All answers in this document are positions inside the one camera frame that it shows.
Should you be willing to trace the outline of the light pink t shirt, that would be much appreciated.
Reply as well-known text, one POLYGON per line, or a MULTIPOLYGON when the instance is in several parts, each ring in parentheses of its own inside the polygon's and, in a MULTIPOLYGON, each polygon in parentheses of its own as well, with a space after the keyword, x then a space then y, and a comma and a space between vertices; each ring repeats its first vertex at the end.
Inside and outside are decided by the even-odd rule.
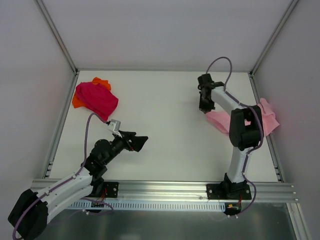
MULTIPOLYGON (((263 133, 264 136, 268 136, 280 125, 280 123, 277 121, 276 114, 265 98, 260 98, 258 106, 262 115, 263 133)), ((205 116, 210 124, 225 136, 229 136, 231 117, 227 112, 212 110, 206 113, 205 116)))

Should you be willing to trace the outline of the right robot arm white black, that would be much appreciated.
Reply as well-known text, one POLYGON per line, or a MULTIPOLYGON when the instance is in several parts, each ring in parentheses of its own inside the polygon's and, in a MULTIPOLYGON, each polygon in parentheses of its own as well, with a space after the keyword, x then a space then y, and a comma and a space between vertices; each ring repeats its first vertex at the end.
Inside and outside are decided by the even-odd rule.
POLYGON ((206 185, 209 200, 251 200, 252 195, 246 178, 250 154, 258 149, 264 139, 263 120, 258 105, 245 105, 232 96, 223 82, 214 82, 209 73, 197 78, 199 110, 208 113, 220 105, 230 116, 229 140, 233 145, 228 171, 219 184, 206 185))

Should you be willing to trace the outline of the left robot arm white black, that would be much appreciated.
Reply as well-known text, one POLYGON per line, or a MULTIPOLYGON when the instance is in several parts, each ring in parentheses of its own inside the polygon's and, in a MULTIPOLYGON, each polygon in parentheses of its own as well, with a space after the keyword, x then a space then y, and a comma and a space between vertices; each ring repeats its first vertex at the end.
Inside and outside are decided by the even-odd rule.
POLYGON ((120 131, 113 137, 112 141, 98 140, 80 168, 71 175, 39 191, 29 188, 21 193, 7 218, 13 226, 14 240, 34 240, 72 203, 89 195, 99 196, 107 164, 123 150, 139 152, 148 140, 147 136, 130 131, 120 131))

